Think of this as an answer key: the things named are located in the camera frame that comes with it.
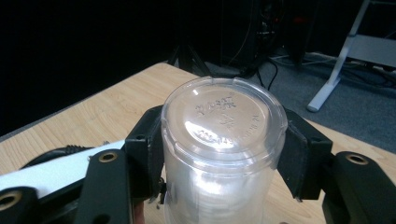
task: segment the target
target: plastic lid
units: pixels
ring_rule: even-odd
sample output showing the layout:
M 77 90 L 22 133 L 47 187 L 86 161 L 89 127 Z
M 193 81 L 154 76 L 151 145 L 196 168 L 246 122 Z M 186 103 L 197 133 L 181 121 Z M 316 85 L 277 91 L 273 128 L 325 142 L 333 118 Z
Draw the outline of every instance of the plastic lid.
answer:
M 242 78 L 204 77 L 179 87 L 166 100 L 162 119 L 174 156 L 204 170 L 271 161 L 287 128 L 278 100 Z

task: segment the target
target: wooden table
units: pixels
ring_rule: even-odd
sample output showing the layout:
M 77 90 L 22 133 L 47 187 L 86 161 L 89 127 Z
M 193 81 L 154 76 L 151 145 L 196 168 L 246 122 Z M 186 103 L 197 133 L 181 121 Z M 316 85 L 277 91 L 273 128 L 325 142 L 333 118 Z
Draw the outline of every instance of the wooden table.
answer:
M 196 76 L 159 63 L 0 143 L 0 175 L 22 167 L 56 147 L 98 147 L 124 139 L 143 113 L 162 105 L 181 84 Z M 396 183 L 396 155 L 311 122 L 333 140 L 332 152 L 354 151 L 375 160 Z M 325 223 L 321 200 L 298 203 L 276 173 L 267 197 L 269 223 Z M 145 205 L 146 223 L 164 223 L 163 207 Z

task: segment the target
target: transparent cylinder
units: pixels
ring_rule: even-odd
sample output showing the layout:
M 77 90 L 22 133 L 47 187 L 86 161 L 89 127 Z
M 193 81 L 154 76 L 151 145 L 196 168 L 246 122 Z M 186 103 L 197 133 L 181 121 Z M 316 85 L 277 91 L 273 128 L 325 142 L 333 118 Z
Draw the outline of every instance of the transparent cylinder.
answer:
M 262 223 L 286 129 L 278 100 L 244 79 L 176 89 L 162 112 L 166 223 Z

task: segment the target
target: gray carpet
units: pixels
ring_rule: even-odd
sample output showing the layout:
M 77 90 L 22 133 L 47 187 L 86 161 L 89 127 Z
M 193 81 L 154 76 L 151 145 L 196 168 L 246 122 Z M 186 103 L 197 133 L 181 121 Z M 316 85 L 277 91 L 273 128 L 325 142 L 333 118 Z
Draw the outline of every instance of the gray carpet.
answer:
M 338 86 L 319 112 L 312 113 L 306 106 L 327 81 L 332 65 L 318 63 L 297 67 L 284 59 L 273 62 L 278 72 L 270 92 L 283 106 L 305 119 L 396 153 L 393 142 L 396 139 L 396 89 L 367 84 L 382 81 L 377 73 L 361 71 L 359 67 L 343 70 Z M 212 64 L 209 67 L 215 72 L 224 70 Z M 275 73 L 276 67 L 272 63 L 265 62 L 260 66 L 265 87 Z M 357 79 L 355 74 L 363 76 L 365 82 Z M 250 80 L 260 84 L 257 76 Z

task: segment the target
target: clear plastic container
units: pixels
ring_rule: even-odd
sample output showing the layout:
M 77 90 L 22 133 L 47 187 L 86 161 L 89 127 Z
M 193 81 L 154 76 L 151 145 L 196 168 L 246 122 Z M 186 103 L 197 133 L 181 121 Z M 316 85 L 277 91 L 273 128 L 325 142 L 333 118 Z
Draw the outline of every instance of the clear plastic container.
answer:
M 278 100 L 242 78 L 176 89 L 162 112 L 166 223 L 262 223 L 287 124 Z

